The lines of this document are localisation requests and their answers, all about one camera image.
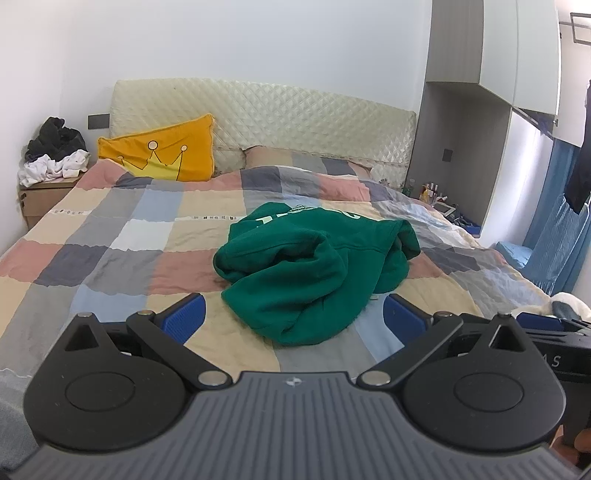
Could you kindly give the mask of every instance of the patchwork bedspread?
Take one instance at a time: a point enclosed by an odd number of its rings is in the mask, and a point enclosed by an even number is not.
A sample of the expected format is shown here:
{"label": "patchwork bedspread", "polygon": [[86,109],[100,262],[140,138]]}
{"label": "patchwork bedspread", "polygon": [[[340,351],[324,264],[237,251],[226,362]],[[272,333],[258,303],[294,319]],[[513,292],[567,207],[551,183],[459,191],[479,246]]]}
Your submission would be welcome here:
{"label": "patchwork bedspread", "polygon": [[384,323],[386,295],[373,296],[334,338],[295,348],[259,337],[228,309],[213,254],[233,222],[269,201],[408,219],[423,252],[396,292],[428,313],[492,317],[547,300],[499,253],[370,180],[257,167],[181,183],[133,177],[101,160],[0,261],[0,371],[35,373],[76,312],[123,321],[191,292],[204,295],[207,313],[186,346],[235,378],[243,370],[346,370],[355,377],[401,348]]}

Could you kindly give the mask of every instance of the gray gripper base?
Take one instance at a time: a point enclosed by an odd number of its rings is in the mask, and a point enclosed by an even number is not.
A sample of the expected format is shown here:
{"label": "gray gripper base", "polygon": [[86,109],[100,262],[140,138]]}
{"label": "gray gripper base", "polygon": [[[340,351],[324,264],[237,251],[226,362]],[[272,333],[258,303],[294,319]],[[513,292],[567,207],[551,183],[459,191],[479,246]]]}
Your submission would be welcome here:
{"label": "gray gripper base", "polygon": [[345,374],[246,372],[195,396],[160,437],[107,455],[43,446],[14,480],[574,479],[543,447],[478,456],[418,432],[386,393]]}

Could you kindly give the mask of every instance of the yellow crown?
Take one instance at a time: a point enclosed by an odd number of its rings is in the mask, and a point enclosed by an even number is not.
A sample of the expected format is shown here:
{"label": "yellow crown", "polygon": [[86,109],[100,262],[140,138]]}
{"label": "yellow crown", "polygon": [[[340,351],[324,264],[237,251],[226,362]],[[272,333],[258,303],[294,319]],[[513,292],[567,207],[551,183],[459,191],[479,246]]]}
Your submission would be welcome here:
{"label": "yellow crown", "polygon": [[152,151],[152,154],[150,155],[146,165],[142,168],[138,168],[128,162],[123,158],[123,155],[119,155],[117,159],[136,177],[152,177],[154,179],[176,180],[178,178],[178,172],[181,169],[183,152],[187,150],[187,145],[183,145],[181,147],[178,157],[170,165],[163,163],[158,158],[158,155],[156,155],[156,149],[158,148],[158,142],[156,142],[156,140],[151,140],[148,142],[148,148]]}

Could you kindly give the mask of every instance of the quilted headboard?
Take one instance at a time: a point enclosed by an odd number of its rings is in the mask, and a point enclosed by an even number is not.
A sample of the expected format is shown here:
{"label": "quilted headboard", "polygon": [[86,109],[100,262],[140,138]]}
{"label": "quilted headboard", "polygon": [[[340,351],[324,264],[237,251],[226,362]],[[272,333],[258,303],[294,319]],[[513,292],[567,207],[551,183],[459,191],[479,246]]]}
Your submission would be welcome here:
{"label": "quilted headboard", "polygon": [[212,79],[119,80],[111,102],[112,137],[176,124],[205,113],[216,119],[220,173],[244,167],[254,145],[347,158],[390,183],[402,181],[416,115],[346,95],[284,85]]}

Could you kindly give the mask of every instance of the green sweatshirt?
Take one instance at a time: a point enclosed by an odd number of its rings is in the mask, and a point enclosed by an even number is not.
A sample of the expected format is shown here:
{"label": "green sweatshirt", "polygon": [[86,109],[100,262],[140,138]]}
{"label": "green sweatshirt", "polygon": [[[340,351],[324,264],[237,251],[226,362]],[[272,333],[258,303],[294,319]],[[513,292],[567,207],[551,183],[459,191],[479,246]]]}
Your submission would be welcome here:
{"label": "green sweatshirt", "polygon": [[222,297],[254,331],[312,345],[343,330],[372,293],[394,290],[420,253],[406,220],[266,203],[230,227],[213,257]]}

